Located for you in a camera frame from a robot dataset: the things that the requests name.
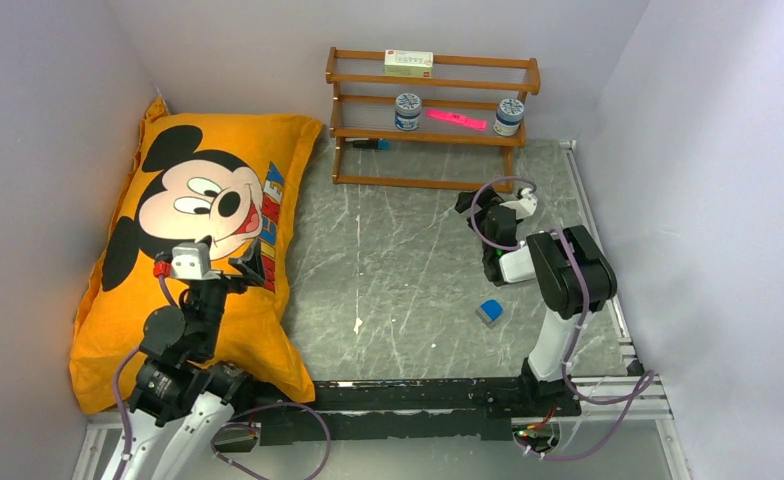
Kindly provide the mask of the orange Mickey Mouse pillowcase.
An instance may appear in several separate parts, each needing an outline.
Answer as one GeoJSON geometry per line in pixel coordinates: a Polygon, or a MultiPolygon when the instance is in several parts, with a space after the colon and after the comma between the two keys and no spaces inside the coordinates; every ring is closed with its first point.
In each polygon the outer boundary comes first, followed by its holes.
{"type": "Polygon", "coordinates": [[[122,393],[131,393],[141,360],[124,366],[123,359],[142,340],[146,317],[183,291],[177,280],[155,278],[158,254],[204,238],[212,241],[213,267],[224,272],[258,244],[264,276],[261,286],[227,298],[215,359],[295,402],[314,400],[282,319],[300,184],[321,130],[320,121],[298,114],[171,114],[162,100],[149,106],[107,246],[74,320],[69,372],[84,413],[114,404],[114,375],[122,393]]]}

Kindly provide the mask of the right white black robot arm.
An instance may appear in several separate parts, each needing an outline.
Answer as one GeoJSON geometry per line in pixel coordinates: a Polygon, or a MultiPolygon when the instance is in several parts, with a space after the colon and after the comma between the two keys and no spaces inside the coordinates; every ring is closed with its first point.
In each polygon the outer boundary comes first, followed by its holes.
{"type": "Polygon", "coordinates": [[[571,355],[585,316],[613,298],[617,280],[608,260],[582,225],[556,233],[538,232],[523,240],[518,226],[534,216],[534,189],[504,199],[490,186],[458,194],[455,210],[468,217],[480,237],[483,271],[496,286],[534,280],[547,307],[537,342],[523,363],[517,398],[529,414],[551,407],[557,393],[567,391],[571,355]]]}

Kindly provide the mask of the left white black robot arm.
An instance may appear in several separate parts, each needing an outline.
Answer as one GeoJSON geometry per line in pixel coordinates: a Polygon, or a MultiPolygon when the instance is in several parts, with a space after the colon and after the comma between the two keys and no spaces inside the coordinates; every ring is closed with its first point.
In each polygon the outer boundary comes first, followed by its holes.
{"type": "Polygon", "coordinates": [[[134,350],[145,360],[128,398],[113,377],[122,433],[105,479],[177,479],[222,425],[253,409],[252,376],[209,362],[228,296],[265,283],[261,246],[252,241],[225,273],[212,267],[210,243],[182,242],[156,257],[153,275],[167,303],[145,320],[134,350]]]}

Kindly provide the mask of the right blue white jar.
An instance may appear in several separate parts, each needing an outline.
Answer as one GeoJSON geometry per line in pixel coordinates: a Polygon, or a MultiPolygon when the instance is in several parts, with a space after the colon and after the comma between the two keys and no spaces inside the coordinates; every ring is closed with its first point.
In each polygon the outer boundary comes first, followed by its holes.
{"type": "Polygon", "coordinates": [[[525,115],[525,104],[516,98],[502,99],[495,111],[493,131],[503,137],[516,134],[525,115]]]}

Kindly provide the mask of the blue white jar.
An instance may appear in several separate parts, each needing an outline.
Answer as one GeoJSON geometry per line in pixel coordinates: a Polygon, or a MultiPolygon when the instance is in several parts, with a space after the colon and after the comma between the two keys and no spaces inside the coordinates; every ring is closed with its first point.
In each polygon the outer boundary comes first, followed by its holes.
{"type": "Polygon", "coordinates": [[[516,98],[502,99],[495,111],[493,131],[503,137],[516,134],[525,115],[525,104],[516,98]]]}
{"type": "Polygon", "coordinates": [[[417,130],[422,110],[421,98],[410,92],[401,93],[395,98],[394,125],[402,131],[417,130]]]}

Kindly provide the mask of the blue grey eraser block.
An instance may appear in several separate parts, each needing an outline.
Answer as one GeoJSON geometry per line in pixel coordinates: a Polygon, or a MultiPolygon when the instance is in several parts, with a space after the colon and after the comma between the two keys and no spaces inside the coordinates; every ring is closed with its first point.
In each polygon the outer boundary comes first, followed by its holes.
{"type": "Polygon", "coordinates": [[[489,299],[480,304],[475,313],[477,317],[488,327],[494,327],[504,312],[503,306],[495,299],[489,299]]]}

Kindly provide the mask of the pink plastic strip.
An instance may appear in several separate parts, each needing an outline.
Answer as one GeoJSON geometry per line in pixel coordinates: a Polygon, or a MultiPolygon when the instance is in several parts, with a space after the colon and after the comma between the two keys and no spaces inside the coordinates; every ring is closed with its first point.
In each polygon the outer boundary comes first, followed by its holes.
{"type": "Polygon", "coordinates": [[[433,120],[456,125],[469,130],[482,132],[487,128],[487,122],[485,120],[471,118],[456,112],[430,108],[427,110],[426,115],[428,118],[433,120]]]}

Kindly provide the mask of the left blue white jar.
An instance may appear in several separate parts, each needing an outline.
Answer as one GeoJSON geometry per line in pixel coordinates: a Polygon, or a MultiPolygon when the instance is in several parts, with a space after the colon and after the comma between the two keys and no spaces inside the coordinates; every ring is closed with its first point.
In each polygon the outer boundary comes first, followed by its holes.
{"type": "Polygon", "coordinates": [[[417,130],[422,110],[421,98],[410,92],[401,93],[395,98],[394,125],[402,131],[417,130]]]}

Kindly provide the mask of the black blue marker pen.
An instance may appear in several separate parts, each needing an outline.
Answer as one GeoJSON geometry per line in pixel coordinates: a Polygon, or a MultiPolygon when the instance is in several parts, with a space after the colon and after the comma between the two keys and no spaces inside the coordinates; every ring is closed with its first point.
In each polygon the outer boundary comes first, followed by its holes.
{"type": "Polygon", "coordinates": [[[347,143],[352,148],[360,150],[388,150],[391,146],[388,140],[376,138],[348,139],[347,143]]]}

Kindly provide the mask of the white green cardboard box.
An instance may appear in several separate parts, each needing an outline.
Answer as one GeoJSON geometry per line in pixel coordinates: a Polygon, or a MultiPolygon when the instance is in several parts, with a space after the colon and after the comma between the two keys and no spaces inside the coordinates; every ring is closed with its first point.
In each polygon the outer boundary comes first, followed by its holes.
{"type": "Polygon", "coordinates": [[[384,75],[402,78],[431,78],[432,52],[389,49],[384,51],[384,75]]]}

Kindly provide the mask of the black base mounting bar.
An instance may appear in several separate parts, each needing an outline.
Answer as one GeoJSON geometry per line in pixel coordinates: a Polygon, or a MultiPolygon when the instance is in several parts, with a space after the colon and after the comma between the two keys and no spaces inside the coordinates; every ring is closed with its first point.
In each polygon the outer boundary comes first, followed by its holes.
{"type": "Polygon", "coordinates": [[[303,441],[477,437],[511,438],[542,421],[577,417],[573,393],[534,398],[515,377],[317,381],[305,409],[258,382],[237,412],[259,428],[264,446],[303,441]]]}

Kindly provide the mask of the wooden three-tier shelf rack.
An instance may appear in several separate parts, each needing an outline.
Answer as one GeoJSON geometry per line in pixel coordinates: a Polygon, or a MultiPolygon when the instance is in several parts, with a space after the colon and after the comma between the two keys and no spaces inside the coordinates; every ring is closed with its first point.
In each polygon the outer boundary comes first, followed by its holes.
{"type": "Polygon", "coordinates": [[[461,180],[418,178],[412,173],[397,177],[348,173],[344,158],[351,146],[347,140],[356,138],[494,148],[499,152],[503,174],[512,174],[515,154],[527,143],[526,126],[521,123],[513,136],[499,136],[493,131],[495,111],[502,99],[525,102],[539,94],[542,80],[536,58],[437,54],[431,78],[385,76],[383,61],[382,51],[329,50],[325,81],[333,90],[329,119],[329,136],[334,144],[333,183],[438,190],[475,186],[461,180]],[[395,98],[406,92],[418,95],[422,101],[419,127],[414,131],[402,131],[394,125],[395,98]],[[430,108],[485,120],[487,128],[480,132],[433,120],[426,115],[430,108]]]}

